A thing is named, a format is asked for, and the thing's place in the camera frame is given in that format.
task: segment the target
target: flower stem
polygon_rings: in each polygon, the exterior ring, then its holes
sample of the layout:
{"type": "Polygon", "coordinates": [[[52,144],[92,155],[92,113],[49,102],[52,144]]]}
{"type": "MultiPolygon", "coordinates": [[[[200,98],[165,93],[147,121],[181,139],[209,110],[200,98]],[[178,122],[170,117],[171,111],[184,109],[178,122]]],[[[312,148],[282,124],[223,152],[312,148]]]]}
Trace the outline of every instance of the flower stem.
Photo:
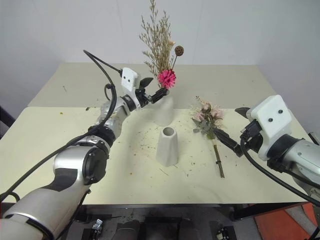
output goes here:
{"type": "Polygon", "coordinates": [[[177,57],[178,57],[178,56],[177,56],[177,55],[175,55],[175,59],[174,59],[174,62],[173,62],[172,68],[171,68],[172,70],[174,69],[174,66],[175,66],[175,63],[176,63],[177,57]]]}
{"type": "Polygon", "coordinates": [[[213,144],[213,148],[214,148],[214,152],[215,152],[215,156],[216,156],[216,164],[218,164],[219,166],[219,171],[220,171],[220,177],[221,178],[225,178],[225,174],[224,174],[224,170],[222,169],[222,164],[221,164],[221,160],[220,160],[220,155],[219,155],[219,152],[218,152],[218,147],[216,144],[214,144],[214,142],[212,142],[213,144]]]}

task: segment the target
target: black joint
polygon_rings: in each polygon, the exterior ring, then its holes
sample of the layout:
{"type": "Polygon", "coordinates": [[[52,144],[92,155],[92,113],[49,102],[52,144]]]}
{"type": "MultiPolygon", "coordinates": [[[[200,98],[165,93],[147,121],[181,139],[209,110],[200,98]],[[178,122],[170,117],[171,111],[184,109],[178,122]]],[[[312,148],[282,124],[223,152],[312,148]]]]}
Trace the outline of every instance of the black joint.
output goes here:
{"type": "Polygon", "coordinates": [[[287,166],[283,165],[282,162],[277,159],[269,159],[266,165],[279,173],[283,173],[287,168],[287,166]]]}
{"type": "Polygon", "coordinates": [[[145,89],[136,89],[135,90],[135,95],[140,103],[141,108],[145,107],[149,103],[148,99],[145,97],[145,93],[146,93],[145,89]]]}
{"type": "Polygon", "coordinates": [[[129,97],[128,95],[124,95],[123,97],[121,97],[123,99],[123,101],[126,103],[126,105],[128,106],[130,112],[132,112],[133,110],[135,110],[136,104],[135,102],[132,100],[131,97],[129,97]]]}
{"type": "Polygon", "coordinates": [[[116,140],[116,136],[114,132],[107,126],[99,127],[97,130],[95,130],[92,133],[92,135],[95,135],[105,140],[108,143],[110,148],[114,144],[114,141],[116,140]]]}
{"type": "Polygon", "coordinates": [[[79,146],[87,146],[87,147],[92,147],[92,146],[96,146],[97,148],[100,148],[101,150],[103,150],[105,152],[105,154],[109,155],[109,151],[107,146],[105,145],[105,143],[103,141],[98,141],[97,143],[94,142],[88,142],[88,141],[78,141],[76,143],[76,145],[79,146]]]}
{"type": "Polygon", "coordinates": [[[299,139],[285,134],[270,147],[266,156],[270,159],[282,160],[285,153],[298,141],[299,139]]]}
{"type": "Polygon", "coordinates": [[[103,150],[97,147],[88,151],[82,165],[84,185],[95,184],[105,176],[108,157],[103,150]]]}

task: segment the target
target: white wall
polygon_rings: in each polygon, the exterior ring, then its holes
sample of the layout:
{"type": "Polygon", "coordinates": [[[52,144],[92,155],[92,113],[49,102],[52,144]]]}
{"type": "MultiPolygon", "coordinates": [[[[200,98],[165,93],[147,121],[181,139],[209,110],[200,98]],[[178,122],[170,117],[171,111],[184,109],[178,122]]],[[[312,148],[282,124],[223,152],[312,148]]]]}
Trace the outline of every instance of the white wall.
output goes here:
{"type": "MultiPolygon", "coordinates": [[[[138,33],[148,0],[0,1],[0,105],[14,117],[60,62],[88,62],[82,49],[111,63],[145,60],[138,33]]],[[[316,102],[320,86],[319,1],[158,0],[157,6],[185,48],[179,64],[259,64],[303,126],[320,127],[320,116],[299,107],[316,102]],[[290,97],[301,86],[310,94],[290,97]]]]}
{"type": "Polygon", "coordinates": [[[320,131],[320,1],[279,1],[274,13],[259,68],[306,131],[320,131]]]}

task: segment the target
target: robotic arm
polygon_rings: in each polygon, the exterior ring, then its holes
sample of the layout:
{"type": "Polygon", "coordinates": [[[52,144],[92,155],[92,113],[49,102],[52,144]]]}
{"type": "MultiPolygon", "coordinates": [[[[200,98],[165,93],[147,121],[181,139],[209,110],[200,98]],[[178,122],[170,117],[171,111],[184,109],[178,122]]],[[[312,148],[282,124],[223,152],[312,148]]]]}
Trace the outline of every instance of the robotic arm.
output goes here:
{"type": "MultiPolygon", "coordinates": [[[[1,239],[53,240],[62,235],[78,206],[90,193],[91,184],[105,176],[110,148],[121,134],[123,121],[130,112],[149,102],[153,104],[168,93],[161,88],[153,96],[146,94],[145,87],[151,81],[152,78],[139,81],[138,74],[130,68],[121,71],[125,96],[116,99],[111,117],[92,135],[56,155],[53,182],[28,193],[4,213],[0,220],[1,239]]],[[[111,101],[108,101],[101,107],[96,125],[105,119],[110,106],[111,101]]]]}
{"type": "Polygon", "coordinates": [[[290,136],[292,117],[280,95],[270,96],[252,108],[242,107],[235,111],[250,121],[241,131],[241,144],[220,129],[214,130],[217,138],[238,157],[245,154],[261,172],[313,203],[320,226],[320,146],[290,136]],[[248,154],[248,150],[258,153],[258,157],[267,161],[267,166],[271,169],[291,175],[308,196],[257,164],[248,154]]]}

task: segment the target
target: wooden stick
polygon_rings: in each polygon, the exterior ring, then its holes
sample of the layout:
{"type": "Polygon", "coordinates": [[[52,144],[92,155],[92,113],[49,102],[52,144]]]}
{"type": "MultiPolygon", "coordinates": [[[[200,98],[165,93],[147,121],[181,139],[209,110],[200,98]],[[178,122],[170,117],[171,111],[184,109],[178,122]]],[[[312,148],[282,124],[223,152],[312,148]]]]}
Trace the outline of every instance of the wooden stick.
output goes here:
{"type": "Polygon", "coordinates": [[[216,144],[213,144],[213,148],[214,148],[214,152],[215,152],[215,156],[216,156],[216,164],[218,164],[219,166],[219,171],[220,171],[220,177],[221,178],[225,178],[225,174],[224,174],[224,170],[222,169],[222,164],[221,164],[221,160],[220,160],[220,155],[218,152],[218,148],[216,144]]]}

